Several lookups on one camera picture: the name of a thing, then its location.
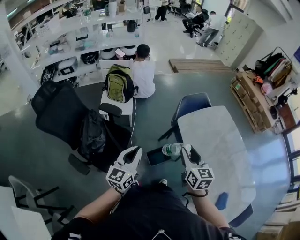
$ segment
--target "green backpack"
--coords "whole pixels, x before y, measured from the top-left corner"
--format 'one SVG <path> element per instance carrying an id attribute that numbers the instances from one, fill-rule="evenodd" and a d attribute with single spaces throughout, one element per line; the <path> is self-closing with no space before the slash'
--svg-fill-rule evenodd
<path id="1" fill-rule="evenodd" d="M 109 99 L 126 103 L 138 93 L 138 87 L 133 85 L 128 67 L 114 64 L 109 69 L 102 91 L 107 91 Z"/>

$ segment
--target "ceiling light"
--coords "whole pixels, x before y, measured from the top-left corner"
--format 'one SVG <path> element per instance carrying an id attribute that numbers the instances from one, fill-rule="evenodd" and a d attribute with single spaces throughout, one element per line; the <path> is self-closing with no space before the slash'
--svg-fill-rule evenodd
<path id="1" fill-rule="evenodd" d="M 9 16 L 11 16 L 12 14 L 14 14 L 14 13 L 16 12 L 16 10 L 17 10 L 17 8 L 16 8 L 15 10 L 11 11 L 11 12 L 7 15 L 7 17 L 9 17 Z"/>

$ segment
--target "hair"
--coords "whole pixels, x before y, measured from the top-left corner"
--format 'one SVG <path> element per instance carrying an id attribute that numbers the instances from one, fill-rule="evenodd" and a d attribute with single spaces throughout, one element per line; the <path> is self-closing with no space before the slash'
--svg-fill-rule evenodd
<path id="1" fill-rule="evenodd" d="M 147 58 L 150 53 L 150 48 L 146 44 L 140 44 L 136 49 L 138 58 Z"/>

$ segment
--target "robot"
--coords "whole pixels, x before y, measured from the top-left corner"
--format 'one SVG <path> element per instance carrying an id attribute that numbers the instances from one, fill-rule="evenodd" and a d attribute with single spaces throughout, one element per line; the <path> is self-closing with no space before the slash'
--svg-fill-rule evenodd
<path id="1" fill-rule="evenodd" d="M 128 148 L 122 151 L 114 165 L 110 166 L 106 180 L 119 193 L 124 194 L 135 181 L 136 168 L 142 152 L 139 146 Z M 185 167 L 181 174 L 183 184 L 189 184 L 193 190 L 206 190 L 207 194 L 207 189 L 215 178 L 212 169 L 206 163 L 200 164 L 201 156 L 193 147 L 190 152 L 183 147 L 180 155 Z"/>

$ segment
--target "blue chair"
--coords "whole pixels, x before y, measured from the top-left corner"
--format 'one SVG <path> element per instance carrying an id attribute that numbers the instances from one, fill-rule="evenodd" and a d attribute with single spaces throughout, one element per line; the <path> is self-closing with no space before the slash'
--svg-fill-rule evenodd
<path id="1" fill-rule="evenodd" d="M 172 133 L 175 133 L 177 142 L 182 143 L 182 137 L 178 128 L 177 119 L 187 115 L 189 113 L 195 112 L 197 110 L 211 107 L 210 99 L 205 92 L 185 95 L 179 102 L 177 109 L 171 120 L 171 128 L 166 131 L 158 140 L 168 139 Z"/>
<path id="2" fill-rule="evenodd" d="M 239 214 L 229 225 L 231 227 L 238 227 L 244 223 L 253 213 L 252 205 L 250 204 L 241 214 Z"/>

